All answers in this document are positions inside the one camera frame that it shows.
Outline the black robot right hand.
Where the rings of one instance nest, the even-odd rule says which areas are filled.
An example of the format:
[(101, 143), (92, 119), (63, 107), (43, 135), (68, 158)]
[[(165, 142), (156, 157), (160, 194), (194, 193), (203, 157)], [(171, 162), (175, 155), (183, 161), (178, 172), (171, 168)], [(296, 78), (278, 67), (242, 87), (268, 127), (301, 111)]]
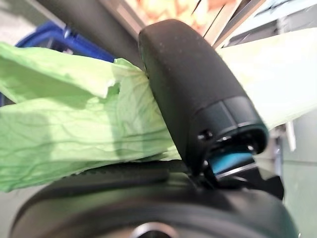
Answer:
[(63, 178), (19, 210), (12, 238), (296, 238), (279, 176), (253, 155), (268, 129), (212, 46), (178, 20), (149, 25), (139, 49), (181, 160)]

